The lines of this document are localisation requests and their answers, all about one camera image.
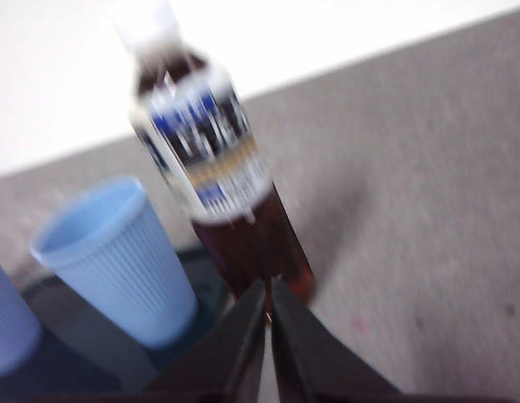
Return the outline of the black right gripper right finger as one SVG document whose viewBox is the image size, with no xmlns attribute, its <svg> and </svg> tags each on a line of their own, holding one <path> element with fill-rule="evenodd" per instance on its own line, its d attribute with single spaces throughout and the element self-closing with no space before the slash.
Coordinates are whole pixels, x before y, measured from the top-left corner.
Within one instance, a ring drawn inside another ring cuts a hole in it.
<svg viewBox="0 0 520 403">
<path fill-rule="evenodd" d="M 282 402 L 508 402 L 399 390 L 343 345 L 282 280 L 271 286 L 271 346 Z"/>
</svg>

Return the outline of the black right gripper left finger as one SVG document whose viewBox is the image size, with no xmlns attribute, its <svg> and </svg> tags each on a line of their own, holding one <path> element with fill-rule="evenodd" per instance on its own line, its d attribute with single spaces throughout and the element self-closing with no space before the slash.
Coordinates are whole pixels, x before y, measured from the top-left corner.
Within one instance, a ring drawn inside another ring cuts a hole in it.
<svg viewBox="0 0 520 403">
<path fill-rule="evenodd" d="M 136 393 L 42 395 L 33 402 L 236 402 L 265 339 L 265 286 L 256 280 L 194 348 Z"/>
</svg>

